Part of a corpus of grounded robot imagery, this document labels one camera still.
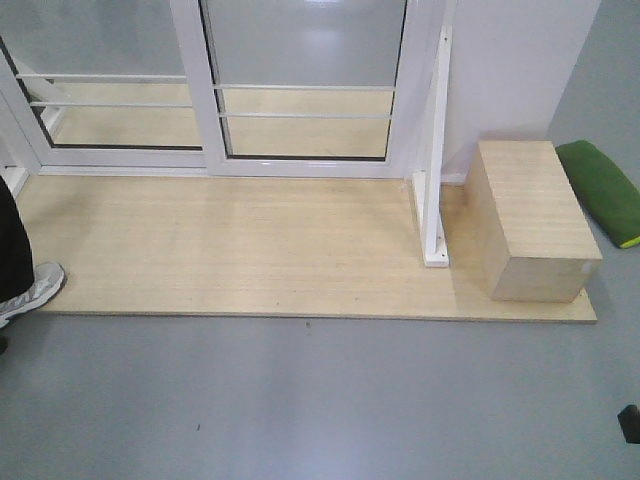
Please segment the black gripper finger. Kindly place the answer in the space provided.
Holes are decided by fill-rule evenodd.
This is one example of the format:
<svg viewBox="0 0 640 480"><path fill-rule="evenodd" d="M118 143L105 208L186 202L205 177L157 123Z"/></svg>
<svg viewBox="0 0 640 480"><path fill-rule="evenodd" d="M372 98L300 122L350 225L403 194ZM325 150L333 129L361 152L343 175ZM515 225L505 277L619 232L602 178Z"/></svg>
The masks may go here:
<svg viewBox="0 0 640 480"><path fill-rule="evenodd" d="M635 404L627 405L618 414L617 419L624 439L629 444L640 443L640 410Z"/></svg>

